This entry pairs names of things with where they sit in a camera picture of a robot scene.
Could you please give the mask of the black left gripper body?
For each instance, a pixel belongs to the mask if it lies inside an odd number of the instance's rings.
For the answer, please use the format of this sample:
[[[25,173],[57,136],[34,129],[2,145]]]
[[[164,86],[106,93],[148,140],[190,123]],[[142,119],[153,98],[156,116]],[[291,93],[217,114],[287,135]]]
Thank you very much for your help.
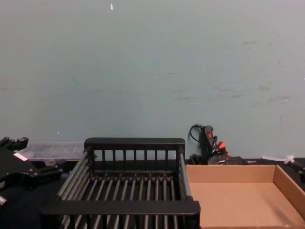
[[[0,189],[21,187],[34,189],[39,184],[39,172],[26,157],[0,148]]]

